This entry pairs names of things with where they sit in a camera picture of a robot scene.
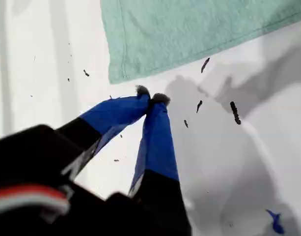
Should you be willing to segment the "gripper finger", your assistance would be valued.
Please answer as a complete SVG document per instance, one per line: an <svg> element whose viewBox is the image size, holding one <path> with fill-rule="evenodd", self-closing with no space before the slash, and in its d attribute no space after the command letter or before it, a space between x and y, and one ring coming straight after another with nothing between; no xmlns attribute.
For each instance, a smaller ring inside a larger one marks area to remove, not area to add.
<svg viewBox="0 0 301 236"><path fill-rule="evenodd" d="M57 131L82 149L61 173L75 179L86 164L116 135L143 117L151 96L144 86L137 86L136 95L103 101Z"/></svg>
<svg viewBox="0 0 301 236"><path fill-rule="evenodd" d="M150 235L190 236L167 113L169 102L162 93L150 100L129 194L147 217Z"/></svg>

